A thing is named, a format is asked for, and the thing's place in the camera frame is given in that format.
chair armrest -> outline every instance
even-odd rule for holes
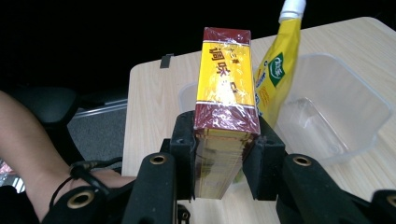
[[[31,110],[45,128],[67,125],[80,102],[75,91],[62,87],[18,88],[10,95]]]

white bottle cap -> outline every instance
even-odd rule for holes
[[[305,0],[285,0],[280,12],[279,22],[286,19],[302,19],[305,10]]]

person's arm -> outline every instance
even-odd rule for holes
[[[26,193],[40,221],[49,211],[50,198],[66,180],[69,166],[51,143],[35,116],[23,105],[0,91],[0,158],[23,180]],[[93,173],[109,188],[118,188],[134,178],[112,170]],[[55,201],[70,189],[86,185],[82,180],[68,182]]]

red and yellow box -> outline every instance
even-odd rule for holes
[[[220,199],[260,135],[249,30],[206,27],[194,115],[196,197]]]

yellow pouch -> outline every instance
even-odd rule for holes
[[[253,75],[259,116],[272,128],[291,86],[300,45],[301,21],[289,19],[280,23],[273,45]]]

